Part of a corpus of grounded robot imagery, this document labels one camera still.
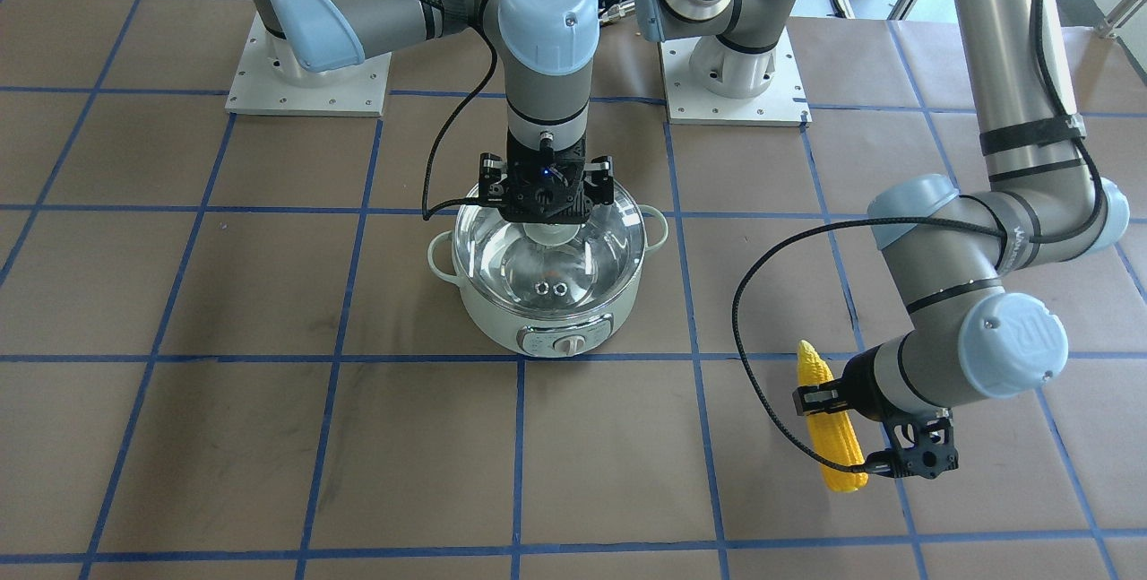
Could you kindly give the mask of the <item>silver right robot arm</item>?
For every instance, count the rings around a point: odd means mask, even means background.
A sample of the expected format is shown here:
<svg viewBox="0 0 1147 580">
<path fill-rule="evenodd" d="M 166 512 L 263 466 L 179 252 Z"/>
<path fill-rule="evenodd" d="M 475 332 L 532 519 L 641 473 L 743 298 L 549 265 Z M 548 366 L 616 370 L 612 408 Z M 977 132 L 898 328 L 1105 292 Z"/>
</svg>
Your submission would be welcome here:
<svg viewBox="0 0 1147 580">
<path fill-rule="evenodd" d="M 474 195 L 512 224 L 586 224 L 612 204 L 612 159 L 587 158 L 599 0 L 253 0 L 309 73 L 362 65 L 473 30 L 504 68 L 504 155 L 479 156 Z"/>
</svg>

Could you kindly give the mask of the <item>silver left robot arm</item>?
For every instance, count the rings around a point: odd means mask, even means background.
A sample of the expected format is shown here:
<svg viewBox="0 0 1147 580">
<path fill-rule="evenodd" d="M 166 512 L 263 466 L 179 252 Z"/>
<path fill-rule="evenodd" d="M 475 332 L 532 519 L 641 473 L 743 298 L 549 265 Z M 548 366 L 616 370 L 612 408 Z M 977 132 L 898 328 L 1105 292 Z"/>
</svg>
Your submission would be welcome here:
<svg viewBox="0 0 1147 580">
<path fill-rule="evenodd" d="M 837 381 L 799 385 L 799 415 L 933 417 L 1041 387 L 1066 366 L 1066 328 L 1001 279 L 1100 252 L 1128 228 L 1126 197 L 1084 144 L 1056 0 L 954 2 L 990 188 L 965 195 L 930 173 L 872 201 L 866 224 L 912 330 Z"/>
</svg>

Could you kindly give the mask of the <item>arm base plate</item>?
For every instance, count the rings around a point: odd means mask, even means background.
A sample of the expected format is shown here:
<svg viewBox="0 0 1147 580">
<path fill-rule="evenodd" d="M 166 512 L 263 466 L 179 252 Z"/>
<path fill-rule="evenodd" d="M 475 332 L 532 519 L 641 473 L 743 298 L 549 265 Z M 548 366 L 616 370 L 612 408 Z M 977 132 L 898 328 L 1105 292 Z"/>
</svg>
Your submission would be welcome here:
<svg viewBox="0 0 1147 580">
<path fill-rule="evenodd" d="M 225 109 L 253 116 L 381 117 L 388 92 L 390 54 L 362 65 L 311 73 L 286 40 L 253 17 Z"/>
<path fill-rule="evenodd" d="M 696 126 L 799 126 L 812 122 L 789 32 L 750 56 L 716 37 L 660 42 L 668 122 Z"/>
</svg>

